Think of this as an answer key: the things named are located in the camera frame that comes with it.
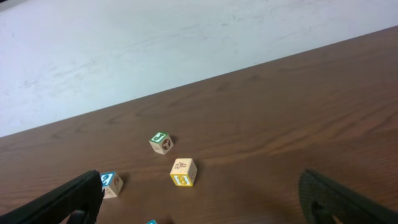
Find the letter cube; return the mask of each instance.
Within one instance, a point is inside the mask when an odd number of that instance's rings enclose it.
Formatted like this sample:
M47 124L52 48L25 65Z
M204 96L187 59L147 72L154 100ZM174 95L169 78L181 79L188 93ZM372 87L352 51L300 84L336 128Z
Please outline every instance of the letter cube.
M193 159L176 159L170 172L173 182L177 186L192 187L198 169Z
M122 189L123 181L115 171L101 174L102 189L105 190L104 198L117 197Z
M174 145L170 135L165 132L158 132L155 134L155 136L149 140L149 143L152 148L154 148L155 152L163 155L168 153Z

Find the block top face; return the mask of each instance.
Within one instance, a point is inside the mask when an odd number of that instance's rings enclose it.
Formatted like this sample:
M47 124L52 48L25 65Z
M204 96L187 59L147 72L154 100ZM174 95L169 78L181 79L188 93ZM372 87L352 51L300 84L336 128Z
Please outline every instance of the block top face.
M151 142L154 143L160 143L164 138L166 138L166 136L168 136L169 134L165 133L165 132L158 132L157 134L155 134L154 137L152 137L152 139L150 139Z
M170 174L187 174L193 159L176 159Z
M107 172L101 174L102 186L103 187L109 186L112 183L113 177L114 177L114 172Z

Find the white wall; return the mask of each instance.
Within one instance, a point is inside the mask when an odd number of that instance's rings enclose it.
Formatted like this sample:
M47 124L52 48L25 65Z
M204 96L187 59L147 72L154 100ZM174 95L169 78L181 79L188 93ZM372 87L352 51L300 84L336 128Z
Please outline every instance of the white wall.
M398 25L395 0L15 1L0 136Z

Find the small cube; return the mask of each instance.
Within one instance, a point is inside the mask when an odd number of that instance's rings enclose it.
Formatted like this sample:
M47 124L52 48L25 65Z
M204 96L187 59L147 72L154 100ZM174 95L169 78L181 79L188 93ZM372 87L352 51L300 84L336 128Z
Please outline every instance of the small cube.
M165 132L158 132L155 134L155 136L149 140L149 143L152 148L154 148L155 152L163 155L169 152L174 145L170 135Z
M122 179L115 171L101 174L102 189L105 190L104 198L117 197L123 186Z
M198 169L193 159L176 159L170 172L173 182L177 186L192 187Z

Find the wood grain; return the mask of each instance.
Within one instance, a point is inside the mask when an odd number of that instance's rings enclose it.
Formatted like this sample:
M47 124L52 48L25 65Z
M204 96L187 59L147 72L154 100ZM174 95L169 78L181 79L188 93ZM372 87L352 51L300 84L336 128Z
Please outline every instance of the wood grain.
M306 167L398 210L397 39L393 27L1 138L0 213L97 169L124 181L98 223L304 223ZM174 136L165 156L157 131ZM194 187L170 179L179 157L194 158Z

